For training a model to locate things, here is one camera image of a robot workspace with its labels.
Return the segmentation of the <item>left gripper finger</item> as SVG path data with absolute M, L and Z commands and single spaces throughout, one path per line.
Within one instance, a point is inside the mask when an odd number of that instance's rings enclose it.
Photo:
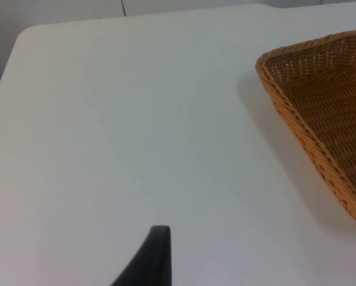
M 139 250 L 112 286 L 168 286 L 171 284 L 171 230 L 152 226 Z

